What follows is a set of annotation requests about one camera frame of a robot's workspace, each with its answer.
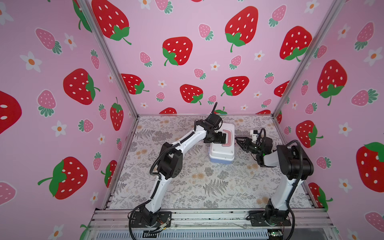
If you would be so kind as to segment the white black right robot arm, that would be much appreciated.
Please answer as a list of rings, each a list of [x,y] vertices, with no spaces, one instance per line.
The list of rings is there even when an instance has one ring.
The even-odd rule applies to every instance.
[[[296,226],[295,214],[290,206],[291,199],[303,181],[313,174],[313,163],[298,140],[277,145],[273,151],[273,140],[267,137],[264,128],[257,134],[255,142],[249,137],[235,137],[235,140],[244,152],[253,156],[261,168],[279,167],[282,172],[279,185],[265,209],[249,211],[246,219],[253,226],[283,227],[289,224],[291,230],[286,239],[290,240]]]

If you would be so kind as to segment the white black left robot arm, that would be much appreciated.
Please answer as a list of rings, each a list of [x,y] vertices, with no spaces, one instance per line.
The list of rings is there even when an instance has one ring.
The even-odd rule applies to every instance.
[[[217,104],[206,119],[194,122],[193,129],[180,140],[172,144],[166,142],[150,168],[150,175],[156,176],[157,181],[151,191],[151,196],[144,203],[136,206],[129,215],[130,237],[135,240],[133,233],[134,217],[144,220],[149,226],[157,222],[162,201],[171,181],[176,178],[183,168],[183,157],[194,145],[200,141],[206,144],[225,144],[227,134],[219,129],[223,124],[222,118],[215,113]]]

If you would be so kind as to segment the white lid blue tool box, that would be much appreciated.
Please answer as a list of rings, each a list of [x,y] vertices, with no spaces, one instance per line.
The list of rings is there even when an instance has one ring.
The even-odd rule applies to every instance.
[[[226,140],[224,144],[211,143],[209,148],[210,161],[229,165],[235,159],[235,125],[223,123],[218,132],[226,134]]]

